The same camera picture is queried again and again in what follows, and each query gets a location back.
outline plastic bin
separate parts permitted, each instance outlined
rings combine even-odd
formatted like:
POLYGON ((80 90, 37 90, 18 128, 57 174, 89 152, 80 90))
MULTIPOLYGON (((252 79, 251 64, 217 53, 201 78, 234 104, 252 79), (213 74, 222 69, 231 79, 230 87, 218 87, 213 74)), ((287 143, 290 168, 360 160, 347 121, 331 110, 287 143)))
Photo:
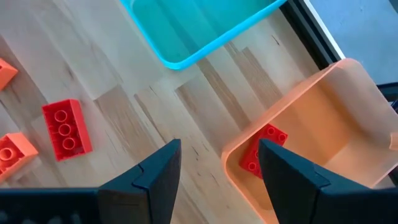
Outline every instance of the plastic bin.
POLYGON ((285 148, 367 187, 398 163, 398 152, 389 149, 398 115, 358 62, 337 62, 296 86, 223 149, 226 175, 266 223, 278 221, 265 185, 239 160, 268 123, 289 135, 285 148))
POLYGON ((121 0, 166 67, 184 69, 286 0, 121 0))

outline wooden floor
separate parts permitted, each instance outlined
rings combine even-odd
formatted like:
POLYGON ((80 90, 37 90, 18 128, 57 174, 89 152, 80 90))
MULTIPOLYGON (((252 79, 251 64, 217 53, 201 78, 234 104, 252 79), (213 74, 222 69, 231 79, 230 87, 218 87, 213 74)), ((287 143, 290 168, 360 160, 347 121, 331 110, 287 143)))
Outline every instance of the wooden floor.
POLYGON ((2 0, 0 57, 19 69, 0 92, 0 135, 39 158, 3 187, 101 185, 173 138, 183 159, 172 223, 260 223, 221 148, 317 67, 280 11, 196 65, 166 69, 118 0, 2 0), (80 100, 94 151, 56 162, 41 106, 80 100))

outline gray floor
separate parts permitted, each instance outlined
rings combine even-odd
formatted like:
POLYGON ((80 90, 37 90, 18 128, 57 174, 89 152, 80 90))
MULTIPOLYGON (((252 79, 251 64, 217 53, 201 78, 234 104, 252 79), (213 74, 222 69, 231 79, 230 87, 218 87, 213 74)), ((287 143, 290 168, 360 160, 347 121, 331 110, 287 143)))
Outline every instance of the gray floor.
POLYGON ((311 2, 346 57, 377 84, 398 82, 398 0, 311 2))

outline teal plastic bin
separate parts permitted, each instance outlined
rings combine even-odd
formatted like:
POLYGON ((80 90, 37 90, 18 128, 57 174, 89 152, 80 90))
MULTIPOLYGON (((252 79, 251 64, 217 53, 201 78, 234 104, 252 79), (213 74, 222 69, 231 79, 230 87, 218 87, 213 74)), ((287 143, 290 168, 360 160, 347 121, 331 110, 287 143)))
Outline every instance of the teal plastic bin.
POLYGON ((166 67, 187 68, 286 0, 121 0, 166 67))

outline orange plastic bin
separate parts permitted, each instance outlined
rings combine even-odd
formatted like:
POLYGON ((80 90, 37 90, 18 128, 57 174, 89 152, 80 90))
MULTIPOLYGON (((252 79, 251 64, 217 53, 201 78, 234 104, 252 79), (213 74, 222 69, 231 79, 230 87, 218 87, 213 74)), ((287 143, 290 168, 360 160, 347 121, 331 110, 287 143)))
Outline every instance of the orange plastic bin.
POLYGON ((265 185, 239 160, 268 123, 289 135, 285 148, 368 187, 398 164, 398 151, 390 150, 398 115, 357 61, 339 61, 296 86, 223 149, 226 175, 266 223, 278 221, 265 185))

